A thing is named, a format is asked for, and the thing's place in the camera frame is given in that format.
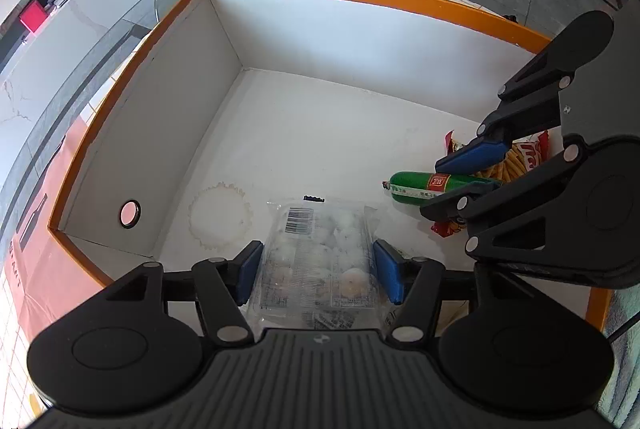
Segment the orange white cardboard box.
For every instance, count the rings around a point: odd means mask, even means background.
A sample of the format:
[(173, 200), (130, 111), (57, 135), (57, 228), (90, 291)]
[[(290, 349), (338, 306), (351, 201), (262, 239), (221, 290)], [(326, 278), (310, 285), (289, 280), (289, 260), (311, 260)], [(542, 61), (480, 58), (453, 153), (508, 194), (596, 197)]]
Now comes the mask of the orange white cardboard box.
[(382, 183), (469, 141), (542, 34), (447, 0), (180, 0), (132, 53), (49, 221), (108, 285), (266, 239), (279, 204), (363, 204), (406, 256), (467, 270)]

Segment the red box on console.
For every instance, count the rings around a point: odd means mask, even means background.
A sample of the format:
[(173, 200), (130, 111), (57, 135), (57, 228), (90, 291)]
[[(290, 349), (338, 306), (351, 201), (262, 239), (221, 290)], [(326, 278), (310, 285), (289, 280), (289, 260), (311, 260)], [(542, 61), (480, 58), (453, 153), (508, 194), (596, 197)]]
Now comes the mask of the red box on console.
[(35, 33), (48, 19), (49, 14), (37, 0), (27, 4), (20, 14), (20, 22), (30, 32)]

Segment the green sausage snack stick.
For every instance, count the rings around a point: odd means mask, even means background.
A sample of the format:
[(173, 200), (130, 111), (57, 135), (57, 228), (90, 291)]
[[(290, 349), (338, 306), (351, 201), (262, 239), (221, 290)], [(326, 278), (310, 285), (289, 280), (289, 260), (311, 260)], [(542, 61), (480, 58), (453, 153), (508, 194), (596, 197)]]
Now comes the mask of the green sausage snack stick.
[(468, 184), (480, 184), (490, 189), (502, 185), (494, 178), (413, 171), (397, 172), (389, 180), (382, 182), (383, 188), (396, 201), (413, 206), (423, 206), (428, 200)]

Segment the white marble tv console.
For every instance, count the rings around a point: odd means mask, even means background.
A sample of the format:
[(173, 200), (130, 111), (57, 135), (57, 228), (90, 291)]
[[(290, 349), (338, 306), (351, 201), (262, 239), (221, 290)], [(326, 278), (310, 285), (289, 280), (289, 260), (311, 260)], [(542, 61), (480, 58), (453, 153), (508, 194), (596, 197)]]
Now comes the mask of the white marble tv console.
[(140, 0), (68, 0), (1, 71), (1, 178), (54, 94), (88, 51)]

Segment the red fries snack bag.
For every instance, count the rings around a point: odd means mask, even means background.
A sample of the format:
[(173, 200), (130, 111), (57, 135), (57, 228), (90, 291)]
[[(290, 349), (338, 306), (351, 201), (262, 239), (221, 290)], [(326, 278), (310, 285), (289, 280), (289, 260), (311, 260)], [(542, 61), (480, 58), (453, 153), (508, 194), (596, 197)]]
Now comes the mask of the red fries snack bag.
[[(451, 130), (445, 135), (445, 146), (447, 154), (451, 154), (462, 148), (464, 144), (454, 139), (454, 130)], [(506, 158), (471, 175), (475, 178), (492, 178), (502, 184), (510, 183), (540, 166), (548, 159), (548, 152), (549, 131), (544, 130), (516, 140), (506, 153)], [(431, 230), (440, 237), (449, 237), (463, 229), (461, 219), (436, 221), (431, 226)]]

